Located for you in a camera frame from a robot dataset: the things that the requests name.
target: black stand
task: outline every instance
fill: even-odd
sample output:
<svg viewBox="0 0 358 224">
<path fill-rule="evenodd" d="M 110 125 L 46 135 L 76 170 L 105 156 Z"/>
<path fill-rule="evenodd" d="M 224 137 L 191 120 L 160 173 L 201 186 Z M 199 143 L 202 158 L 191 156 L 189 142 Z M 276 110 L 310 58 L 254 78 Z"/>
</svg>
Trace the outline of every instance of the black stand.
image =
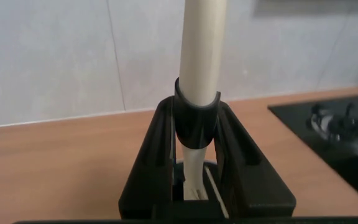
<svg viewBox="0 0 358 224">
<path fill-rule="evenodd" d="M 119 200 L 121 217 L 223 219 L 208 178 L 208 201 L 183 201 L 183 166 L 175 157 L 177 131 L 182 144 L 197 146 L 190 148 L 205 147 L 213 138 L 218 163 L 207 166 L 230 218 L 290 217 L 295 197 L 219 94 L 212 106 L 200 111 L 183 101 L 176 88 L 175 96 L 161 101 L 155 111 Z M 203 110 L 215 111 L 215 117 L 203 115 Z M 175 128 L 178 120 L 180 128 Z M 194 128 L 206 134 L 195 137 L 189 131 Z"/>
</svg>

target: white wall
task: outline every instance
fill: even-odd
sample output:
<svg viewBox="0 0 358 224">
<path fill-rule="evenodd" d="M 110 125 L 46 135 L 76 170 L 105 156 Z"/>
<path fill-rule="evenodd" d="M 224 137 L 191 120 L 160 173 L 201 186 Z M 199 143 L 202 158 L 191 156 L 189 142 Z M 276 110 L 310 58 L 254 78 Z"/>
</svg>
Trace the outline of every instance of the white wall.
<svg viewBox="0 0 358 224">
<path fill-rule="evenodd" d="M 184 0 L 0 0 L 0 125 L 155 107 Z M 358 0 L 229 0 L 224 99 L 358 85 Z"/>
</svg>

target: light wood surface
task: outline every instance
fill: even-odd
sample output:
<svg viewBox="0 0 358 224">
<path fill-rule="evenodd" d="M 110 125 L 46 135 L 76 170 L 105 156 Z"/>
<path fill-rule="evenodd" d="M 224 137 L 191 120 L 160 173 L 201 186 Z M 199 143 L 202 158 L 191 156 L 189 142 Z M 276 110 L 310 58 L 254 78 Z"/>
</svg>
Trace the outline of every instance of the light wood surface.
<svg viewBox="0 0 358 224">
<path fill-rule="evenodd" d="M 358 95 L 358 88 L 230 103 L 295 195 L 294 216 L 358 215 L 358 193 L 267 105 L 345 95 Z M 0 128 L 0 223 L 119 218 L 117 201 L 152 115 L 146 111 Z M 207 159 L 214 158 L 210 146 Z"/>
</svg>

